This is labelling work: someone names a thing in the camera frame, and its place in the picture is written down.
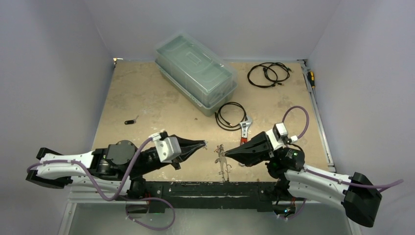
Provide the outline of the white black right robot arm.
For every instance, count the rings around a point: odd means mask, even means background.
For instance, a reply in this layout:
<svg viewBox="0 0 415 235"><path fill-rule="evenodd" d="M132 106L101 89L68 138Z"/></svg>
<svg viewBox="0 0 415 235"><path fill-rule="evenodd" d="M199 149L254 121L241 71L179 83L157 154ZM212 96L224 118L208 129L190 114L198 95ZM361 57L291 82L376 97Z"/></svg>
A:
<svg viewBox="0 0 415 235"><path fill-rule="evenodd" d="M227 150L225 156L246 167L265 162L269 175L277 180L274 194L279 200L295 197L324 203L344 211L359 225L373 227L380 191L361 173L348 176L307 165L304 151L294 144L296 139L269 130Z"/></svg>

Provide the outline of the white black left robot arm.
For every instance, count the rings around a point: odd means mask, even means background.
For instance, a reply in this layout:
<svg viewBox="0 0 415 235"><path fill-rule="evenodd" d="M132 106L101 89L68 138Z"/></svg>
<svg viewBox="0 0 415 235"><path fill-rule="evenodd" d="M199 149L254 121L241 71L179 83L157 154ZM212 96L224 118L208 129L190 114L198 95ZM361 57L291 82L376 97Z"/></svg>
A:
<svg viewBox="0 0 415 235"><path fill-rule="evenodd" d="M146 194L145 174L168 165L179 170L182 162L206 144L205 140L183 139L163 131L150 135L140 146L122 140L77 155L43 147L36 156L38 162L27 168L26 180L54 189L92 187L105 201L122 196L140 200Z"/></svg>

